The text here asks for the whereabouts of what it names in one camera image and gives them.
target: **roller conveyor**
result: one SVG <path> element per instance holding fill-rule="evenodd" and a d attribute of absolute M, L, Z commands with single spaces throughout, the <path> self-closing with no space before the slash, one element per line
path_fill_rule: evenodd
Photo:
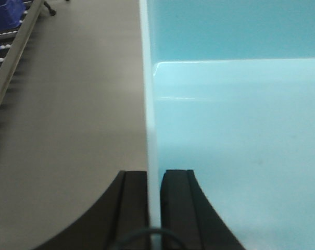
<path fill-rule="evenodd" d="M 25 1 L 26 11 L 21 17 L 21 25 L 0 32 L 0 104 L 6 93 L 11 77 L 33 30 L 37 17 L 46 4 L 44 0 Z"/>

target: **light blue panel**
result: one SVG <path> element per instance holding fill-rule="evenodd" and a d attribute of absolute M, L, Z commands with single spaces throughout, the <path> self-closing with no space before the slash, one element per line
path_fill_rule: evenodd
<path fill-rule="evenodd" d="M 155 63 L 315 57 L 315 0 L 155 0 Z"/>
<path fill-rule="evenodd" d="M 160 63 L 160 179 L 194 169 L 247 250 L 315 250 L 315 59 Z"/>
<path fill-rule="evenodd" d="M 315 250 L 315 0 L 141 0 L 149 213 L 194 169 L 247 250 Z"/>

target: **light blue surface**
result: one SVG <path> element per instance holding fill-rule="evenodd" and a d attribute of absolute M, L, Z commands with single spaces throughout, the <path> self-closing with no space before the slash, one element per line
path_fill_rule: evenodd
<path fill-rule="evenodd" d="M 141 2 L 150 188 L 194 169 L 246 249 L 315 250 L 315 1 Z"/>

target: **gray floor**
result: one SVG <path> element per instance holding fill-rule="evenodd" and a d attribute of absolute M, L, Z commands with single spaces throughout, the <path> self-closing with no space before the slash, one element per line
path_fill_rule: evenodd
<path fill-rule="evenodd" d="M 146 168 L 138 1 L 50 3 L 0 109 L 0 250 L 41 244 Z"/>

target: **black cable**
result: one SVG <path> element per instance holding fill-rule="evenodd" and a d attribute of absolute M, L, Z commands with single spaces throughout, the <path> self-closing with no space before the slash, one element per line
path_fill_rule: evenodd
<path fill-rule="evenodd" d="M 185 244 L 175 233 L 164 228 L 143 228 L 143 229 L 136 230 L 132 233 L 125 235 L 122 239 L 118 240 L 113 245 L 112 250 L 121 250 L 122 246 L 125 246 L 143 236 L 148 236 L 152 234 L 160 234 L 160 235 L 168 236 L 169 238 L 177 242 L 177 244 L 180 246 L 182 250 L 187 250 Z"/>

